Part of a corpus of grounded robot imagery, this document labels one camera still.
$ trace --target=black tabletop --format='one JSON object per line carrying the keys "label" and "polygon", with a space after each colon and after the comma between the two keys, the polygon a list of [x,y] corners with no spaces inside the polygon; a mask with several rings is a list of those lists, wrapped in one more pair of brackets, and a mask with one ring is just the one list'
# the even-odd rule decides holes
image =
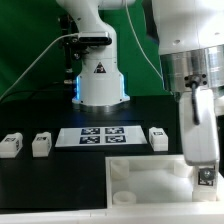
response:
{"label": "black tabletop", "polygon": [[[55,150],[60,128],[141,125],[164,128],[169,137],[166,154],[181,153],[177,104],[172,96],[135,97],[129,107],[109,114],[74,111],[59,100],[11,101],[0,105],[0,140],[23,134],[23,148],[15,159],[0,160],[0,212],[18,213],[106,207],[105,157],[154,155],[150,144],[72,147]],[[33,158],[31,143],[48,131],[53,147],[48,158]]]}

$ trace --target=white cable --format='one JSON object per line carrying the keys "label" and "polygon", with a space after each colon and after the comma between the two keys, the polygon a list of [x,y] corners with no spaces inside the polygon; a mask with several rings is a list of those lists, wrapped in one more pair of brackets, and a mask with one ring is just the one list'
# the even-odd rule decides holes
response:
{"label": "white cable", "polygon": [[19,81],[33,68],[33,66],[47,53],[47,51],[60,39],[64,38],[64,37],[71,37],[71,36],[75,36],[77,34],[68,34],[68,35],[64,35],[61,37],[58,37],[57,39],[55,39],[41,54],[40,56],[25,70],[25,72],[23,72],[23,74],[14,82],[14,84],[9,87],[0,97],[0,101],[3,99],[3,97],[5,97],[18,83]]}
{"label": "white cable", "polygon": [[161,79],[163,79],[163,78],[162,78],[162,75],[157,71],[157,69],[155,68],[155,66],[154,66],[154,65],[152,64],[152,62],[148,59],[148,57],[146,56],[144,50],[142,49],[142,46],[141,46],[141,44],[140,44],[140,42],[139,42],[139,40],[138,40],[138,37],[137,37],[137,35],[136,35],[135,29],[134,29],[133,24],[132,24],[132,21],[131,21],[130,13],[129,13],[129,10],[128,10],[127,0],[125,0],[125,6],[126,6],[126,13],[127,13],[127,17],[128,17],[129,24],[130,24],[130,26],[131,26],[131,30],[132,30],[132,32],[133,32],[133,35],[134,35],[134,37],[135,37],[135,40],[136,40],[136,42],[137,42],[137,44],[138,44],[138,46],[139,46],[139,48],[140,48],[140,50],[141,50],[143,56],[145,57],[146,61],[152,66],[152,68],[153,68],[154,71],[157,73],[157,75],[158,75]]}

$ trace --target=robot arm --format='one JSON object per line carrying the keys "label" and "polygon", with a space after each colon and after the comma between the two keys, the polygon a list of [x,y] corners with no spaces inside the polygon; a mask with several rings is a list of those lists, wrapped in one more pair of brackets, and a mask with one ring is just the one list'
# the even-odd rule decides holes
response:
{"label": "robot arm", "polygon": [[164,88],[180,94],[182,148],[191,166],[215,165],[219,144],[214,90],[224,85],[222,0],[144,0],[159,37]]}
{"label": "robot arm", "polygon": [[[99,10],[120,9],[123,0],[56,0],[74,19],[79,41],[111,39],[109,45],[89,46],[82,58],[82,72],[76,79],[77,95],[72,100],[77,109],[110,112],[129,101],[124,93],[124,78],[117,68],[117,35],[104,23]],[[135,0],[127,0],[128,5]]]}

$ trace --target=green backdrop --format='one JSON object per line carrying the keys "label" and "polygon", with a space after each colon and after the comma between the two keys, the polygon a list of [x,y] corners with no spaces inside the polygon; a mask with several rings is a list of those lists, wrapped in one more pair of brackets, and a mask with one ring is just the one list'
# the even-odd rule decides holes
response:
{"label": "green backdrop", "polygon": [[[65,11],[55,0],[0,0],[0,94],[2,94],[37,56],[58,36],[57,18]],[[141,0],[129,8],[134,28],[146,54],[159,68],[158,46],[146,35]],[[142,56],[131,32],[124,9],[104,11],[102,18],[118,34],[118,65],[125,75],[130,96],[164,95],[160,78]],[[14,90],[35,90],[63,81],[63,51],[56,44]]]}

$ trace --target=screw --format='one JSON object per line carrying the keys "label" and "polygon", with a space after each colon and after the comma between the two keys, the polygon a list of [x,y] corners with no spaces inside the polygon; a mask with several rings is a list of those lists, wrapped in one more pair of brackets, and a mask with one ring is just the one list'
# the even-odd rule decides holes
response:
{"label": "screw", "polygon": [[211,172],[209,170],[204,171],[205,178],[209,178],[211,176]]}
{"label": "screw", "polygon": [[73,43],[76,43],[77,41],[78,41],[77,38],[73,38],[73,39],[72,39],[72,42],[73,42]]}
{"label": "screw", "polygon": [[75,54],[74,54],[74,58],[75,58],[76,60],[78,60],[78,59],[80,59],[80,55],[79,55],[78,53],[75,53]]}

